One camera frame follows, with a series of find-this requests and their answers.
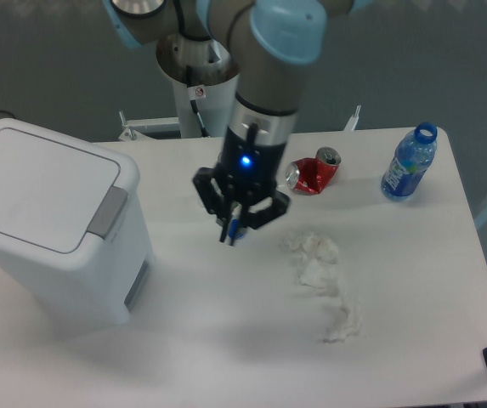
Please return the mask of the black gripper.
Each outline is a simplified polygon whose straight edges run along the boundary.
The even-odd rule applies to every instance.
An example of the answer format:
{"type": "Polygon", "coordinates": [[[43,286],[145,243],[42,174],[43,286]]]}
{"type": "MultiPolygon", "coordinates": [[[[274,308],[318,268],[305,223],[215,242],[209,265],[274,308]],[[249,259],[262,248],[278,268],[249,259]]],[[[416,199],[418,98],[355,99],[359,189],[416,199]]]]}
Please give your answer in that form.
{"type": "Polygon", "coordinates": [[[276,176],[285,148],[286,144],[249,145],[243,137],[237,135],[230,127],[227,128],[223,149],[215,166],[215,181],[218,187],[221,191],[226,191],[232,184],[236,190],[257,187],[272,191],[266,192],[266,195],[263,191],[247,191],[242,199],[241,209],[233,221],[233,200],[214,187],[214,169],[200,167],[197,170],[192,182],[206,211],[214,215],[220,223],[220,242],[225,242],[229,233],[229,244],[234,246],[237,227],[258,230],[287,212],[291,199],[276,190],[276,176]],[[252,206],[264,200],[270,200],[270,204],[253,212],[252,206]]]}

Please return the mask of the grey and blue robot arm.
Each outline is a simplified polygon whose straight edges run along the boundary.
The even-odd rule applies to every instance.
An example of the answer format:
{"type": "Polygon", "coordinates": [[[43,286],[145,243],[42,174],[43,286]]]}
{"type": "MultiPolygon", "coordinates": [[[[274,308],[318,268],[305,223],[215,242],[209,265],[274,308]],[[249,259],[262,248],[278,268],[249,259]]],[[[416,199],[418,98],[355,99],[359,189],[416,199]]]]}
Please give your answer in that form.
{"type": "Polygon", "coordinates": [[[286,213],[289,197],[276,175],[292,134],[303,90],[320,57],[326,27],[361,1],[107,1],[120,38],[130,45],[168,37],[187,83],[199,69],[232,62],[239,72],[234,105],[217,164],[200,168],[194,186],[206,210],[234,242],[286,213]]]}

